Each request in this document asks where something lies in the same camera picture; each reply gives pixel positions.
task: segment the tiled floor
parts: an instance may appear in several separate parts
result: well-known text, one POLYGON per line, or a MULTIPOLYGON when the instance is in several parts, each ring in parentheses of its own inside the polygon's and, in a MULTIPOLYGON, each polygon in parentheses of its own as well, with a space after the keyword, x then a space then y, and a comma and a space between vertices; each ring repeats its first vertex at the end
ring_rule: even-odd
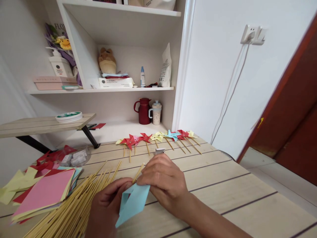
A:
POLYGON ((315 185, 251 147, 240 165, 317 218, 317 187, 315 185))

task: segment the plush toy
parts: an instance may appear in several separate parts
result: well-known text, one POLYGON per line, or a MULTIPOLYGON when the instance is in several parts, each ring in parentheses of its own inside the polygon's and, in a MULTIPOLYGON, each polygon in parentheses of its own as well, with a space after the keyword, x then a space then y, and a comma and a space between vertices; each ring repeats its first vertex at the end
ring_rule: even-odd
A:
POLYGON ((100 56, 98 58, 100 69, 106 74, 115 74, 117 62, 112 54, 111 49, 105 49, 104 47, 100 50, 100 56))
POLYGON ((68 39, 60 39, 59 45, 63 50, 72 50, 68 39))

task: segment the bundle of bamboo skewers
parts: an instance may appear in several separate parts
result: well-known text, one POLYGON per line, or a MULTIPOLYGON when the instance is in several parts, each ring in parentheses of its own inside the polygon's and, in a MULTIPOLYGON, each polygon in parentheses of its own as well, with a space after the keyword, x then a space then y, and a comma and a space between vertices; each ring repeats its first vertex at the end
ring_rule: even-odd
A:
POLYGON ((81 237, 86 231, 93 197, 114 180, 120 165, 121 161, 111 178, 109 176, 113 167, 107 175, 105 171, 97 178, 100 168, 87 176, 56 210, 48 213, 24 237, 81 237))

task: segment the wooden table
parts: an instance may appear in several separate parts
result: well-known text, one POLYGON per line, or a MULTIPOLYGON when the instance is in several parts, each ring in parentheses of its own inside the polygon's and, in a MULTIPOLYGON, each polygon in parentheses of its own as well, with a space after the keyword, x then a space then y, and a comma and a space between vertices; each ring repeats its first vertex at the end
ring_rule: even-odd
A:
POLYGON ((0 138, 16 137, 29 146, 45 154, 50 149, 30 135, 82 129, 94 148, 98 148, 100 144, 96 142, 86 126, 87 123, 90 122, 95 116, 95 113, 86 113, 83 114, 82 119, 64 124, 56 121, 55 117, 23 118, 0 125, 0 138))
MULTIPOLYGON (((253 237, 307 238, 317 237, 317 219, 286 199, 257 177, 216 150, 203 139, 196 141, 196 147, 185 141, 186 154, 175 143, 172 150, 167 142, 159 143, 166 148, 166 154, 184 172, 188 190, 202 202, 222 214, 225 218, 248 232, 253 237)), ((98 149, 92 149, 91 159, 83 166, 78 184, 88 174, 100 168, 101 171, 114 169, 122 161, 116 178, 134 177, 143 162, 147 163, 154 155, 156 145, 149 145, 148 155, 145 142, 142 141, 131 152, 126 149, 123 157, 123 145, 108 143, 98 149)), ((10 214, 16 210, 12 203, 0 205, 0 237, 23 237, 45 214, 36 216, 24 224, 8 226, 10 214)), ((198 234, 186 223, 169 214, 149 193, 143 212, 134 216, 118 229, 118 237, 196 237, 198 234)))

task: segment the shelf board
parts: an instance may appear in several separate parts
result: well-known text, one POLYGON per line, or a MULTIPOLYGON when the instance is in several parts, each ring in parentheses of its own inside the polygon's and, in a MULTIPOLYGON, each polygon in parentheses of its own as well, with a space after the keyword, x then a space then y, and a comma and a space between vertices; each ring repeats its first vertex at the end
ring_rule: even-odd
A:
POLYGON ((29 90, 28 94, 71 94, 71 93, 105 93, 105 92, 137 92, 137 91, 165 91, 174 90, 166 88, 103 88, 103 89, 76 89, 76 90, 29 90))
MULTIPOLYGON (((165 132, 167 129, 161 123, 157 126, 152 123, 148 125, 141 125, 138 121, 121 121, 121 122, 107 122, 100 130, 90 131, 97 143, 106 143, 117 141, 122 138, 128 138, 129 134, 134 136, 141 136, 140 133, 145 133, 148 136, 156 132, 165 132)), ((87 136, 83 131, 75 131, 74 134, 69 136, 64 142, 57 147, 64 145, 76 146, 80 144, 91 145, 87 136)))
POLYGON ((175 11, 84 0, 60 2, 100 45, 161 47, 181 21, 181 12, 175 11))

